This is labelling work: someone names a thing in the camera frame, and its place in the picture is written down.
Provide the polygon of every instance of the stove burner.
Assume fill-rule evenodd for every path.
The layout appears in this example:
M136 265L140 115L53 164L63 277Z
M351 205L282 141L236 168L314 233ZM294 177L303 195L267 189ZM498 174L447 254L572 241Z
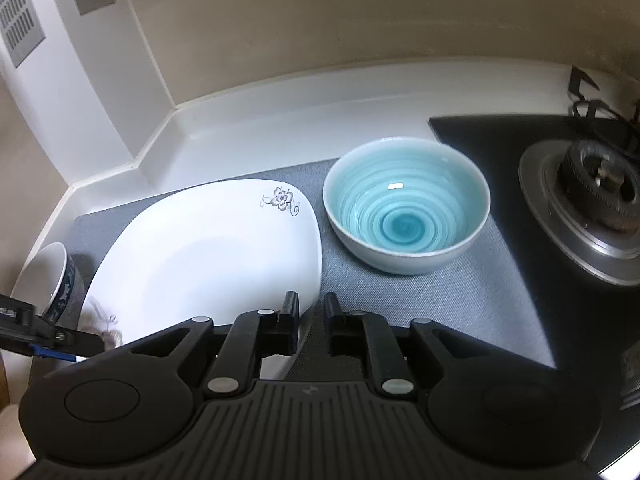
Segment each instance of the stove burner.
M590 221L622 232L640 228L640 176L618 152L595 140L574 142L566 150L558 181Z
M640 230L620 232L583 215L567 199L558 172L571 142L544 140L520 159L520 187L536 220L581 268L604 282L640 285Z

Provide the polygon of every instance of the gas stove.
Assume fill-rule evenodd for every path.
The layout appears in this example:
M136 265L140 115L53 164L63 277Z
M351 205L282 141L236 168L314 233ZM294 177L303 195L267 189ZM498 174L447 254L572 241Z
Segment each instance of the gas stove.
M557 368L594 388L600 398L603 425L588 457L600 469L640 440L640 405L621 410L629 404L623 394L632 390L629 381L636 373L631 366L624 375L622 355L640 339L640 231L591 220L558 179L569 147L585 139L636 164L634 119L605 117L602 111L610 108L596 105L591 105L593 117L586 117L590 102L574 96L568 116L433 118L430 125L484 173L492 216Z

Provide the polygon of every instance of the burner cap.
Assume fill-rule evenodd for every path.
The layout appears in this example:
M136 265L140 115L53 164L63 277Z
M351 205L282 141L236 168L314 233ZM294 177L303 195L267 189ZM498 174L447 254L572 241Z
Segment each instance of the burner cap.
M574 142L558 178L567 199L589 220L621 232L640 227L640 175L618 152L594 140Z

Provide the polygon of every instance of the bowl rim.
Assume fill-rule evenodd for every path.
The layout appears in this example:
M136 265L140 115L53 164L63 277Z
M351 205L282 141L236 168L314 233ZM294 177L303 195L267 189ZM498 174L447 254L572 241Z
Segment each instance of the bowl rim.
M62 270L60 270L60 275L58 276L58 282L56 283L56 286L53 290L53 292L51 293L51 297L49 298L49 301L47 302L47 306L44 307L43 311L40 312L40 308L38 307L38 315L41 316L42 314L44 314L47 309L53 304L53 300L56 298L56 294L58 293L58 291L60 290L60 285L62 284L62 280L65 277L65 273L66 273L66 267L68 266L68 252L66 250L65 245L62 242L52 242L50 244L45 245L44 247L42 247L34 256L31 260L29 260L25 266L20 270L20 274L18 275L18 278L15 280L14 286L11 290L11 294L10 297L13 298L15 294L18 293L20 286L19 285L23 285L23 281L28 277L28 273L31 270L30 266L33 266L33 264L37 261L40 260L42 258L46 258L48 253L55 251L58 252L58 256L62 256L60 258L60 263L63 263L62 265Z
M419 144L420 143L424 144L425 146L438 146L439 148L444 149L445 152L449 152L453 156L456 156L456 157L459 157L459 158L461 158L463 160L466 160L466 162L469 164L470 170L473 173L475 173L477 177L479 177L478 181L481 183L481 187L484 190L484 196L486 197L486 208L484 210L484 215L482 216L482 220L478 224L478 226L471 233L469 233L466 237L464 237L462 240L460 240L459 242L456 242L455 244L453 244L451 246L444 247L442 249L438 249L437 251L430 251L430 252L427 252L427 253L402 253L402 252L399 252L399 251L390 251L388 249L383 249L383 248L377 247L375 245L369 244L369 243L365 242L364 240L361 240L360 238L354 236L353 234L348 232L347 229L342 227L342 225L340 225L340 222L337 221L337 219L335 218L334 214L331 212L331 209L327 205L326 183L329 180L329 176L334 171L337 171L335 169L336 166L338 166L340 164L340 162L343 161L348 156L349 157L353 156L354 154L357 154L359 151L363 150L364 148L368 148L369 146L372 146L374 144L383 144L385 142L398 142L398 141L400 141L400 142L406 142L406 141L417 142ZM444 142L440 142L437 139L425 139L423 137L396 136L396 137L384 137L382 139L370 140L369 142L366 142L365 144L361 144L361 145L357 146L356 148L353 148L352 150L348 151L343 156L341 156L338 160L336 160L335 163L332 165L332 167L329 169L328 173L326 174L326 176L324 178L324 183L322 184L322 203L324 205L324 211L326 212L327 216L329 217L329 220L331 221L331 224L335 228L337 228L343 235L345 235L347 238L351 239L353 242L356 242L357 244L359 244L359 245L361 245L363 247L366 247L367 249L370 249L370 250L372 250L374 252L377 252L377 253L380 253L380 254L386 254L388 256L394 256L396 258L424 258L424 257L427 257L427 256L441 256L442 254L451 253L451 252L459 249L460 247L464 246L465 244L468 244L471 240L476 238L476 236L478 235L480 230L484 227L484 224L486 224L486 221L489 218L489 214L491 212L491 190L489 189L489 184L487 183L487 181L486 181L486 179L484 177L484 174L482 173L482 171L480 171L480 168L478 168L478 166L475 164L475 162L472 161L464 153L459 152L458 150L456 150L452 146L449 146L448 144L445 144Z

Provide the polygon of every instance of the beige wall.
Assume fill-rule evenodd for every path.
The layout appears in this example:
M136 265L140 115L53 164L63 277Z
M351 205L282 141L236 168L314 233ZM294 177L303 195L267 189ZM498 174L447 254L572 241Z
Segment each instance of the beige wall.
M640 0L132 3L176 103L358 61L506 56L616 73L635 66L640 52Z
M9 294L66 183L0 79L0 293Z

